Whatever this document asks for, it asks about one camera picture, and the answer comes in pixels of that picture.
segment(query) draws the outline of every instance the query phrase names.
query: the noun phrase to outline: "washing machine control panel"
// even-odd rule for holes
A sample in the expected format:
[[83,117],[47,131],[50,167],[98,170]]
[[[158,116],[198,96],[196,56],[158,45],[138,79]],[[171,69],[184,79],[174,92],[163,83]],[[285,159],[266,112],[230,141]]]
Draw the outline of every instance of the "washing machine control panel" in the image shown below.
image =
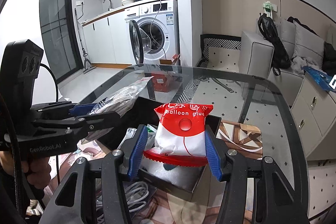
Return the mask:
[[157,12],[173,11],[173,2],[166,0],[140,5],[140,15],[157,14]]

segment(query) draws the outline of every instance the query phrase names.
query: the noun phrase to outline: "blue gripper pad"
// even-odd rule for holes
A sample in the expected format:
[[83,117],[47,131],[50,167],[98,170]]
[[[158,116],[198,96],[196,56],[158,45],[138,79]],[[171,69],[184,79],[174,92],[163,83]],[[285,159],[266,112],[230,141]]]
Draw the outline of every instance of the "blue gripper pad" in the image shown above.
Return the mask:
[[70,109],[70,115],[73,117],[87,115],[95,105],[96,103],[77,105],[73,109]]
[[134,177],[138,174],[138,170],[142,160],[142,154],[147,144],[147,138],[148,138],[147,127],[143,126],[138,141],[135,144],[134,149],[129,157],[129,168],[127,175],[130,180],[134,179]]
[[209,132],[205,131],[205,150],[207,159],[209,162],[210,170],[213,176],[217,178],[218,181],[221,181],[223,177],[223,173],[221,171],[221,159],[217,153],[217,150],[212,143],[211,137],[209,136]]

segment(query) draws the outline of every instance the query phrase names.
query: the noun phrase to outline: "balloon glue package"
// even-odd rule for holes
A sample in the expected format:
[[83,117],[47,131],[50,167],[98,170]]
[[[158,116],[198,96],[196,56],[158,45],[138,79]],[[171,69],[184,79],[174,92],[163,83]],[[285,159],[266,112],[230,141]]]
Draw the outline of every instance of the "balloon glue package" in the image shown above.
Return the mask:
[[155,109],[160,123],[155,146],[144,156],[180,166],[203,166],[208,163],[205,150],[205,118],[212,105],[164,104]]

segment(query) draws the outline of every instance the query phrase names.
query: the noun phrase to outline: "drawer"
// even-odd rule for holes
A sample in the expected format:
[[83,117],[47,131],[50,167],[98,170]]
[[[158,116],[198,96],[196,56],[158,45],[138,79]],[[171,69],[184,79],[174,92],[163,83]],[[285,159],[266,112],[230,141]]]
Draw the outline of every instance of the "drawer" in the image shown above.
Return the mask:
[[301,94],[296,98],[291,112],[301,137],[303,149],[305,154],[308,155],[322,138],[320,129]]
[[322,90],[308,74],[304,79],[300,95],[303,96],[321,134],[324,135],[336,117],[336,103],[329,93]]

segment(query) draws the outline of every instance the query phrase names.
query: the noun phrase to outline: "screw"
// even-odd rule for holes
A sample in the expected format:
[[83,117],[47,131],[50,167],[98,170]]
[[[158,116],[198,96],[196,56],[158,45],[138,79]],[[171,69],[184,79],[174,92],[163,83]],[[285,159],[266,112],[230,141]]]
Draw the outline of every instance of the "screw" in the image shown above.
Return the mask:
[[80,157],[80,158],[78,158],[78,159],[76,160],[76,162],[77,162],[78,164],[82,164],[83,162],[85,162],[85,158],[84,158],[84,157]]
[[273,159],[269,156],[265,157],[265,161],[268,163],[268,164],[271,164],[273,162]]
[[236,156],[236,155],[237,155],[237,151],[234,150],[234,149],[229,149],[229,150],[227,151],[227,153],[228,153],[230,156]]
[[122,153],[122,151],[120,149],[115,149],[115,150],[112,151],[112,155],[114,155],[114,156],[119,156],[119,155],[121,155],[121,153]]

